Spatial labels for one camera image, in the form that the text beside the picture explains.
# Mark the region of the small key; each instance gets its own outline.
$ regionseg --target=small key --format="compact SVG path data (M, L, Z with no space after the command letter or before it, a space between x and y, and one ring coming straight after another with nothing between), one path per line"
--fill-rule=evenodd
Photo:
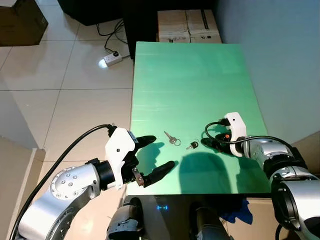
M193 141L190 143L190 146L188 146L186 149L195 149L199 146L199 144L196 141Z
M166 131L164 131L165 135L167 135L167 137L169 138L169 143L175 145L175 146L180 146L181 141L179 138L176 138L174 136L171 136L169 133L167 133Z

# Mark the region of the green tabletop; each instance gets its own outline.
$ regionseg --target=green tabletop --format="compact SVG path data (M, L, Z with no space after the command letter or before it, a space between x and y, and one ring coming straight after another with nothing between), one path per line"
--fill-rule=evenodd
M147 188L130 183L127 194L269 193L268 180L254 160L200 142L186 149L204 136L206 124L230 112L240 113L248 135L267 133L240 45L137 42L131 131L136 137L157 138L137 153L138 169L149 174L167 161L178 164ZM164 131L181 145L170 144Z

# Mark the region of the white power strip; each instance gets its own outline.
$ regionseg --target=white power strip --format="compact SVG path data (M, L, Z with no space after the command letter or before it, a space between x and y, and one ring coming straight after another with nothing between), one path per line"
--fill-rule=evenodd
M108 67L122 61L122 57L117 51L115 51L114 53L111 53L107 56L104 56L103 59L105 61L105 64Z

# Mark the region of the black cable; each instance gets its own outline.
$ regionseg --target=black cable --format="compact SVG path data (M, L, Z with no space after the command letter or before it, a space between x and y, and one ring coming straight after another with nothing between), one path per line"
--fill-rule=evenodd
M114 26L113 32L112 32L110 35L108 35L108 38L106 39L106 41L105 41L105 43L104 43L104 48L105 48L106 50L108 50L108 51L110 51L110 52L112 52L112 53L115 52L114 50L112 50L112 49L110 49L110 48L107 47L108 41L109 41L109 39L112 37L113 34L116 36L117 39L119 39L118 36L117 36L117 32L118 32L122 27L124 27L124 26L125 26L125 25L124 25L124 20L123 20L123 19L121 19L120 21L118 21L118 22L116 23L116 25Z
M116 39L118 39L119 41L123 42L124 44L128 44L126 41L120 39L120 38L118 37L117 33L118 33L118 32L116 32L116 33L114 34L115 37L116 37Z
M281 229L282 229L282 225L279 224L278 227L277 227L276 230L275 230L275 236L274 236L275 240L279 240L279 236L280 236L280 231L281 231Z
M102 33L100 33L99 23L96 24L95 26L96 26L96 30L97 30L97 32L98 32L98 34L99 34L100 36L106 37L106 36L109 36L109 35L113 34L113 32L110 32L110 33L107 33L107 34L102 34Z
M63 153L62 155L58 158L58 160L53 164L53 166L49 169L49 171L46 173L46 175L41 179L41 181L38 183L38 185L34 188L34 190L31 192L31 194L29 195L28 199L25 201L25 204L23 205L23 207L21 208L15 223L13 225L11 234L10 234L10 238L9 240L15 240L16 235L17 235L17 230L18 230L18 226L20 224L20 221L23 217L23 215L25 214L26 210L28 209L29 205L31 204L32 200L34 199L34 197L36 196L36 194L39 192L39 190L41 189L41 187L45 184L45 182L48 180L48 178L50 177L50 175L56 170L56 168L58 167L58 165L62 162L62 160L66 157L66 155L75 147L75 145L77 145L82 139L84 139L86 136L88 136L89 134L93 133L96 130L99 129L103 129L103 128L112 128L112 125L110 124L102 124L99 126L95 126L94 128L91 128L90 130L86 131L84 134L82 134L80 137L78 137Z
M219 139L216 139L215 137L211 136L209 133L208 133L208 127L210 127L211 125L215 125L215 124L220 124L221 122L220 121L215 121L215 122L211 122L209 124L207 124L204 128L204 131L205 131L205 134L210 138L210 139L214 139L216 140L218 143L220 144L238 144L238 143L243 143L243 142L247 142L249 140L253 140L253 139L271 139L271 140L275 140L283 145L285 145L286 147L288 147L290 150L292 150L292 146L287 143L286 141L280 139L280 138L277 138L277 137L274 137L274 136L263 136L263 135L260 135L260 136L250 136L250 137L246 137L244 139L241 139L241 140L236 140L236 141L222 141L222 140L219 140Z

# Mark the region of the gray wall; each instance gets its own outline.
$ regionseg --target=gray wall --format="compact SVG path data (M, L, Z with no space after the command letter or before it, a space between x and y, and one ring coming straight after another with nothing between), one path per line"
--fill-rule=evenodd
M32 150L0 137L0 239L6 239L31 154Z
M320 1L218 0L213 11L222 41L242 45L268 133L294 143L319 131Z
M38 147L10 91L0 91L0 136L27 149Z

